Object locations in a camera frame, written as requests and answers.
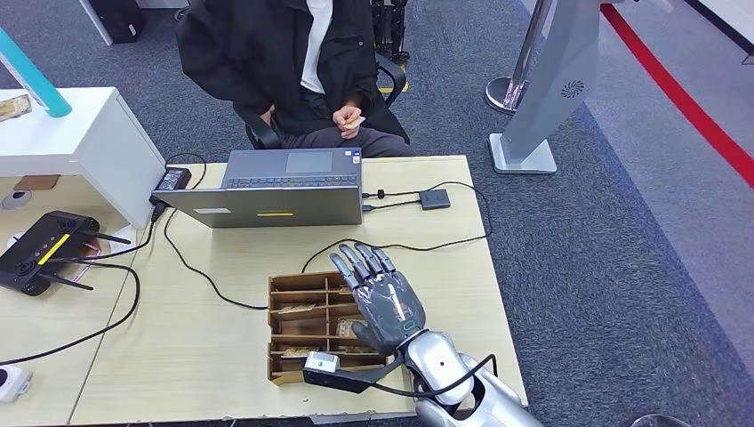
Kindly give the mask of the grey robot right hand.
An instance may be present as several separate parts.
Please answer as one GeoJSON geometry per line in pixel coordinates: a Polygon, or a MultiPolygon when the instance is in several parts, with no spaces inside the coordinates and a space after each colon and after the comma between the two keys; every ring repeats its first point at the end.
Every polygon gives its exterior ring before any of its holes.
{"type": "Polygon", "coordinates": [[[395,354],[426,326],[426,312],[405,275],[386,253],[356,242],[329,258],[349,288],[364,322],[356,337],[384,356],[395,354]]]}

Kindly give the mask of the person's left hand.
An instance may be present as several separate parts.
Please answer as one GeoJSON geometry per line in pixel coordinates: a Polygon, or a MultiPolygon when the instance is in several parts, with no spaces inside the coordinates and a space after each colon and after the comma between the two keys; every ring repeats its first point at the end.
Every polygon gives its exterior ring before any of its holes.
{"type": "Polygon", "coordinates": [[[333,121],[341,131],[343,139],[353,139],[357,136],[362,123],[361,113],[361,108],[351,104],[347,104],[333,113],[333,121]]]}

